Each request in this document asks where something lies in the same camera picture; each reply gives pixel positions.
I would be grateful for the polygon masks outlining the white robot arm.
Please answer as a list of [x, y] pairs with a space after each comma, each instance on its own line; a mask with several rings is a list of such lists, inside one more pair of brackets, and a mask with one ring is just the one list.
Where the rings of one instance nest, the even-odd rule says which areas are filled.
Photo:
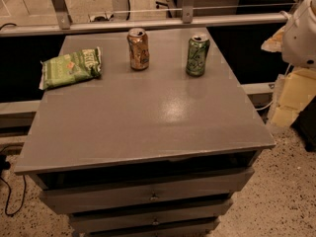
[[293, 66], [316, 68], [316, 0], [304, 0], [286, 22], [281, 54]]

